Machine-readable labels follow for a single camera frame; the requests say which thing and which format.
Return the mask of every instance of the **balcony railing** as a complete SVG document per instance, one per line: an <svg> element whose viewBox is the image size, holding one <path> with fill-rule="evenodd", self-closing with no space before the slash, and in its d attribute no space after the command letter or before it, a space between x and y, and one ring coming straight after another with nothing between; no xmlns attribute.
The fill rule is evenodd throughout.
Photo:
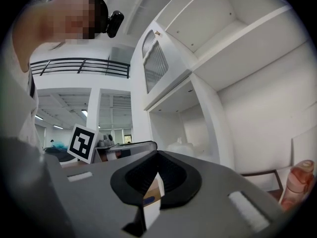
<svg viewBox="0 0 317 238"><path fill-rule="evenodd" d="M123 62L93 58L57 58L30 64L32 74L42 76L55 72L88 72L129 78L130 65Z"/></svg>

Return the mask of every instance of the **ventilation grille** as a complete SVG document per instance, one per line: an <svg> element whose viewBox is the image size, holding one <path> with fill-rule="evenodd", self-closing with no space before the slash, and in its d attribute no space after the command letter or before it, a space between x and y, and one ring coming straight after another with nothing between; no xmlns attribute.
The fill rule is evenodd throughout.
<svg viewBox="0 0 317 238"><path fill-rule="evenodd" d="M145 79L147 82L148 93L157 84L157 82L164 76L168 70L168 64L163 54L163 51L157 42L148 59L144 64Z"/></svg>
<svg viewBox="0 0 317 238"><path fill-rule="evenodd" d="M153 43L153 41L155 40L155 34L154 32L151 30L147 36L145 37L144 43L143 43L143 47L142 47L142 52L143 52L143 57L145 57L147 51L149 51L151 44Z"/></svg>

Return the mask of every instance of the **person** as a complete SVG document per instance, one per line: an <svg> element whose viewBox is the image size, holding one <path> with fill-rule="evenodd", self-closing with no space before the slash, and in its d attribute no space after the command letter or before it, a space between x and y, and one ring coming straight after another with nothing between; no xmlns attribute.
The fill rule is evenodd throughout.
<svg viewBox="0 0 317 238"><path fill-rule="evenodd" d="M105 7L101 4L105 5L105 2L103 0L47 0L46 3L26 6L16 18L2 44L0 67L4 68L8 72L8 77L17 83L14 90L18 92L18 88L23 89L28 94L24 99L30 96L34 105L32 109L27 110L21 126L16 129L17 132L7 133L8 135L16 136L19 140L38 147L42 151L35 128L35 114L39 99L29 65L30 56L43 43L55 42L61 45L68 39L93 39L98 36L104 27L102 26L105 23L104 17L108 19L107 9L106 12L102 10ZM10 95L8 98L13 99L12 92ZM11 109L14 112L23 112L23 109L29 108L24 105L19 111L16 108L19 106L17 103L12 105ZM6 118L1 118L2 124L8 123L10 116L14 116L13 113L12 115L10 112L7 113ZM17 117L18 115L15 114L16 124L19 122Z"/></svg>

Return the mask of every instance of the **ceiling light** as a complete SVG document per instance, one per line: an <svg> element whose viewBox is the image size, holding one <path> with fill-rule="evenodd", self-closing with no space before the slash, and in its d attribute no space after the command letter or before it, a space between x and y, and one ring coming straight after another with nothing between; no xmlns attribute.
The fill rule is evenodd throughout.
<svg viewBox="0 0 317 238"><path fill-rule="evenodd" d="M35 115L35 118L40 119L40 120L43 120L43 118L41 118L41 117L39 117L39 116L37 116L37 115Z"/></svg>
<svg viewBox="0 0 317 238"><path fill-rule="evenodd" d="M81 112L82 112L86 117L88 116L87 110L82 110Z"/></svg>
<svg viewBox="0 0 317 238"><path fill-rule="evenodd" d="M57 126L57 125L53 125L53 127L58 128L58 129L64 129L64 128L59 127L59 126Z"/></svg>

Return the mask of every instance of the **white plastic bag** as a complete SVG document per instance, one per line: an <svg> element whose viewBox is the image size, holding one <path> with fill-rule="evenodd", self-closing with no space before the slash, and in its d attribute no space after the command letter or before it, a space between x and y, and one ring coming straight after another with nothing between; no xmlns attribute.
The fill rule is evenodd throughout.
<svg viewBox="0 0 317 238"><path fill-rule="evenodd" d="M182 138L179 137L176 143L168 145L168 152L184 154L190 157L194 157L194 146L192 143L182 143Z"/></svg>

